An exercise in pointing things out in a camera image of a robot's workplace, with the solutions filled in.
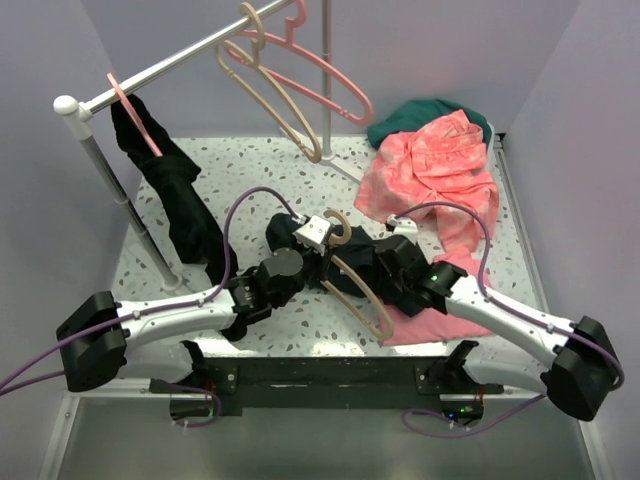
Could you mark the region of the dark navy shorts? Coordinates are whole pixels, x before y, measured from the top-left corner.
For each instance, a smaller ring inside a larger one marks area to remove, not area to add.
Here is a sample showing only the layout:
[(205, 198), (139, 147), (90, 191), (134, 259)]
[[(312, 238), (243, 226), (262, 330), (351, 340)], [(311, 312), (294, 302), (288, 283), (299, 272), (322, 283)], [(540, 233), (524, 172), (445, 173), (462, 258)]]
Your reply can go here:
[[(281, 247), (302, 247), (303, 245), (297, 242), (293, 236), (293, 232), (299, 227), (300, 225), (290, 215), (285, 213), (275, 214), (269, 221), (265, 231), (270, 250), (273, 252)], [(345, 245), (337, 247), (335, 253), (338, 258), (343, 260), (365, 281), (375, 294), (374, 249), (380, 241), (372, 239), (363, 227), (352, 227), (351, 239)], [(340, 269), (333, 263), (328, 267), (326, 280), (343, 293), (357, 298), (365, 297), (365, 294), (354, 281), (347, 277), (346, 274), (340, 273)]]

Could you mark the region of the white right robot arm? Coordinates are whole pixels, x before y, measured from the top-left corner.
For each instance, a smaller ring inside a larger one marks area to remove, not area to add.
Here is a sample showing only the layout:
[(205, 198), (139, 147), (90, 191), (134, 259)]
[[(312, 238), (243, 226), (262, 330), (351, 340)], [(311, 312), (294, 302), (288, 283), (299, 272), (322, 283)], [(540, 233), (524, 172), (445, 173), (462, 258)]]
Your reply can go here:
[(459, 393), (477, 384), (537, 392), (563, 413), (591, 421), (622, 369), (604, 326), (585, 316), (574, 322), (532, 309), (488, 287), (447, 261), (430, 263), (402, 235), (380, 241), (373, 254), (383, 297), (403, 313), (435, 310), (469, 321), (519, 347), (501, 352), (464, 341), (435, 371)]

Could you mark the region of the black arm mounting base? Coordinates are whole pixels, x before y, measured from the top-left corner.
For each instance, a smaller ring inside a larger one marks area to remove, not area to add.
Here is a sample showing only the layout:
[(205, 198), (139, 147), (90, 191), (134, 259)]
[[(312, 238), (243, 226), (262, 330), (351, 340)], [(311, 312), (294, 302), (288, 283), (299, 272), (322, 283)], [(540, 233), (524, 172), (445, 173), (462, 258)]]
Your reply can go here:
[(215, 394), (224, 416), (245, 409), (410, 409), (439, 407), (444, 395), (501, 394), (462, 370), (464, 341), (445, 356), (200, 357), (195, 371), (176, 387), (152, 380), (153, 394), (186, 394), (190, 387)]

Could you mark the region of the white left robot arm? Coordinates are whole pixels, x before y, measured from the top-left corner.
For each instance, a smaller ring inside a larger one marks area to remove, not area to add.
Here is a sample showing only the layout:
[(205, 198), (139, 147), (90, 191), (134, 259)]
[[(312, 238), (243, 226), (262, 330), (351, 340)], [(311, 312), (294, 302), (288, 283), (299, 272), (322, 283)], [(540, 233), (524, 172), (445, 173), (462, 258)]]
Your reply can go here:
[(275, 250), (224, 287), (151, 301), (90, 296), (56, 331), (67, 387), (86, 392), (116, 378), (175, 383), (185, 392), (207, 380), (202, 355), (188, 335), (215, 331), (236, 342), (248, 328), (284, 307), (316, 276), (325, 248), (296, 244)]

